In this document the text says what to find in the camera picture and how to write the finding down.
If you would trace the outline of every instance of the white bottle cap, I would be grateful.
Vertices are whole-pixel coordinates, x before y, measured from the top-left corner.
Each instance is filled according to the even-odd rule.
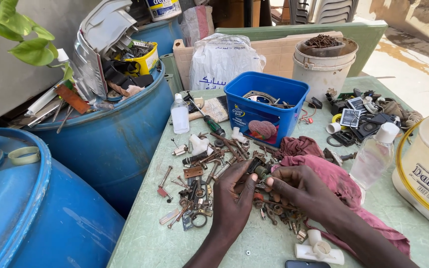
[[[64,49],[59,48],[57,50],[57,52],[59,53],[59,56],[57,57],[57,60],[61,63],[61,62],[65,62],[66,60],[69,59],[69,57],[67,56],[66,52],[64,51]]]
[[[400,129],[393,123],[385,123],[380,126],[375,139],[381,143],[393,143]]]

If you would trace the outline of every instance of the green plant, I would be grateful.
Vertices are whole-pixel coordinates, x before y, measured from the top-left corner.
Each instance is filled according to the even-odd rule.
[[[51,42],[55,37],[28,16],[16,12],[18,1],[0,0],[0,36],[19,42],[8,52],[30,65],[46,65],[51,68],[62,66],[63,64],[49,65],[59,55]],[[24,40],[24,36],[32,32],[35,32],[38,37]],[[68,64],[65,64],[64,79],[70,77],[72,77],[72,69]]]

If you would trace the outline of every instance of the maroon rag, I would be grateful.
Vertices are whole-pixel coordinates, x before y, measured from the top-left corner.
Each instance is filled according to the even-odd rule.
[[[324,153],[312,138],[301,136],[298,139],[283,137],[281,148],[274,153],[274,157],[280,159],[284,156],[315,155],[325,159]]]
[[[341,167],[314,155],[286,156],[281,161],[282,166],[309,166],[322,179],[322,181],[335,193],[338,198],[353,212],[364,219],[372,228],[380,232],[386,239],[397,247],[402,253],[410,257],[410,241],[397,230],[388,227],[372,213],[360,206],[361,193],[359,186],[350,178]],[[354,256],[354,251],[337,236],[320,231],[324,237],[348,250]]]

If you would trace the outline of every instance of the blue plastic tub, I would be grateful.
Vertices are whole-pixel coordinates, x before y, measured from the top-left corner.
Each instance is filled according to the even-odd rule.
[[[154,71],[154,82],[111,111],[77,114],[64,124],[61,111],[55,123],[25,128],[42,138],[52,156],[78,174],[126,218],[137,196],[170,117],[173,95],[165,66]]]
[[[14,166],[7,154],[27,146],[39,148],[40,160]],[[0,129],[0,268],[105,268],[123,224],[44,141]]]
[[[280,98],[280,103],[286,101],[295,107],[282,109],[259,102],[262,100],[243,98],[251,90]],[[309,90],[309,85],[301,81],[255,71],[243,72],[224,87],[231,127],[237,126],[243,134],[279,147],[282,138],[290,136],[294,131]],[[276,127],[277,132],[267,139],[257,138],[260,135],[252,133],[248,127],[253,120],[269,121]]]
[[[156,42],[158,55],[164,55],[173,53],[173,43],[183,39],[183,32],[176,16],[138,27],[138,33],[132,34],[132,39]]]

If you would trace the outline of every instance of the yellow electrical tape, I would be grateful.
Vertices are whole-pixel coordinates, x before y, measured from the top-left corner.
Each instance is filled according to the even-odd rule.
[[[341,117],[342,117],[342,113],[338,113],[338,114],[334,115],[334,117],[332,117],[332,123],[337,122],[337,120],[338,120],[338,123],[339,123]],[[347,127],[344,126],[344,125],[340,127],[340,129],[346,129],[346,128]]]
[[[403,144],[405,144],[405,141],[409,137],[409,135],[414,131],[415,128],[417,128],[421,122],[416,123],[414,126],[410,127],[410,129],[403,135],[403,137],[400,140],[400,143],[398,144],[398,148],[396,149],[396,155],[395,155],[395,162],[396,162],[396,170],[398,171],[398,175],[400,176],[401,181],[407,188],[408,192],[426,209],[429,210],[429,203],[426,202],[423,198],[420,197],[420,195],[415,191],[413,186],[411,186],[410,182],[407,180],[407,177],[405,176],[405,171],[403,170],[403,166],[401,163],[401,152],[403,149]]]

